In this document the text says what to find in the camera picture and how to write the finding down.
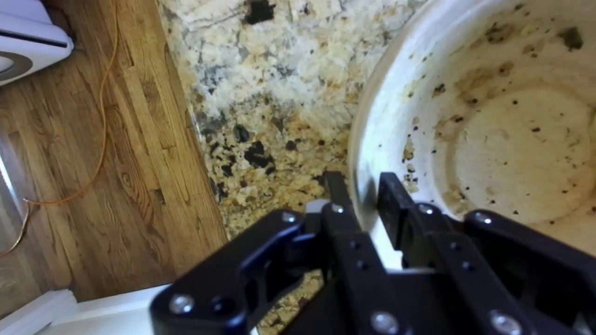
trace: speckled granite surface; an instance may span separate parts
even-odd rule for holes
[[[272,21],[246,25],[242,0],[156,0],[229,237],[272,209],[300,211],[324,170],[346,170],[361,88],[421,3],[272,4]],[[307,280],[260,332],[316,287]]]

